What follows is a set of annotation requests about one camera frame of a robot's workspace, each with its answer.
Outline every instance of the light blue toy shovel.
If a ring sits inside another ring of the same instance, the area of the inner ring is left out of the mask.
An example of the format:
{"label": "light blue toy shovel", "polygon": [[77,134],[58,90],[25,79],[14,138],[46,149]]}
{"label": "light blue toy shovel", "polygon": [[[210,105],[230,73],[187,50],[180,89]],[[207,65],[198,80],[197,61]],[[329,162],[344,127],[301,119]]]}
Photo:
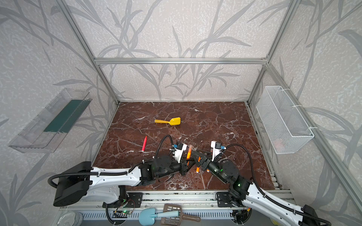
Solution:
{"label": "light blue toy shovel", "polygon": [[178,210],[156,213],[155,208],[147,208],[139,214],[138,221],[141,225],[147,226],[155,223],[155,217],[178,217],[178,215]]}

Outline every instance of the brown marble surface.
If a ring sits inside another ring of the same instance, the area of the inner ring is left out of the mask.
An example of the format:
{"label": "brown marble surface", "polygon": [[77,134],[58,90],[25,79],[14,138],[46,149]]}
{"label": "brown marble surface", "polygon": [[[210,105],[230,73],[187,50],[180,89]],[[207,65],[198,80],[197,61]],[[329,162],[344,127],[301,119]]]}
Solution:
{"label": "brown marble surface", "polygon": [[[155,119],[170,120],[180,117],[181,124],[154,123]],[[194,148],[210,151],[210,142],[223,145],[239,143],[251,153],[254,171],[260,187],[274,189],[254,128],[244,102],[129,102],[121,103],[94,166],[101,168],[128,168],[150,159],[160,140],[167,134],[173,142],[180,141]],[[142,152],[144,137],[147,146]],[[160,154],[168,154],[170,142],[163,143]],[[251,178],[249,158],[241,148],[231,147],[223,156],[232,160],[240,174]],[[127,187],[128,190],[166,189],[228,189],[211,173],[196,173],[194,166],[186,176],[176,174],[169,182],[149,186]]]}

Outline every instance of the brown slotted spatula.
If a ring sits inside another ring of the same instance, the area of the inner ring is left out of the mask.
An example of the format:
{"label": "brown slotted spatula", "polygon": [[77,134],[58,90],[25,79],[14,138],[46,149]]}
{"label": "brown slotted spatula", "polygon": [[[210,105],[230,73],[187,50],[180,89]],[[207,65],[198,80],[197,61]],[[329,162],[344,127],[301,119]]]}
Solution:
{"label": "brown slotted spatula", "polygon": [[163,207],[163,212],[173,211],[173,210],[178,210],[180,212],[179,217],[163,217],[163,218],[161,218],[162,225],[179,226],[181,224],[182,220],[191,220],[191,221],[197,221],[197,222],[201,221],[200,217],[194,217],[191,215],[184,214],[182,212],[181,206],[179,206],[179,205],[165,204],[165,206]]}

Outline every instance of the wallpaper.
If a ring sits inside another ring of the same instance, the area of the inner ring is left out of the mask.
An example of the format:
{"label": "wallpaper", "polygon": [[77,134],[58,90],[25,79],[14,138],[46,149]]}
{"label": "wallpaper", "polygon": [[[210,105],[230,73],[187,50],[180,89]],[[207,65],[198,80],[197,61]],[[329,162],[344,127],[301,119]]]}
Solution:
{"label": "wallpaper", "polygon": [[273,65],[362,186],[362,1],[300,5]]}
{"label": "wallpaper", "polygon": [[[92,160],[115,102],[53,1],[0,1],[0,225],[50,225],[57,213],[47,178]],[[52,154],[20,153],[8,143],[61,90],[93,99]]]}
{"label": "wallpaper", "polygon": [[292,191],[295,202],[313,207],[318,216],[329,220],[332,225],[362,225],[362,216],[340,185],[339,180],[325,162],[313,140],[294,154],[275,154],[256,104],[265,86],[277,85],[268,72],[250,102],[252,113],[257,121],[264,147],[271,157],[278,182],[283,189]]}
{"label": "wallpaper", "polygon": [[96,57],[265,57],[289,0],[67,0]]}
{"label": "wallpaper", "polygon": [[102,65],[123,101],[245,101],[260,69],[258,64]]}

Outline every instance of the yellow shovel handle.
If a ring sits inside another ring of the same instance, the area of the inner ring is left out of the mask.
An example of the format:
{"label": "yellow shovel handle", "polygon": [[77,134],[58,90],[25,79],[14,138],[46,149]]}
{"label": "yellow shovel handle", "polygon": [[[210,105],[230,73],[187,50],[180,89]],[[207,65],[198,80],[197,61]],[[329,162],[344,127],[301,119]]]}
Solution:
{"label": "yellow shovel handle", "polygon": [[169,123],[168,121],[155,119],[155,123]]}

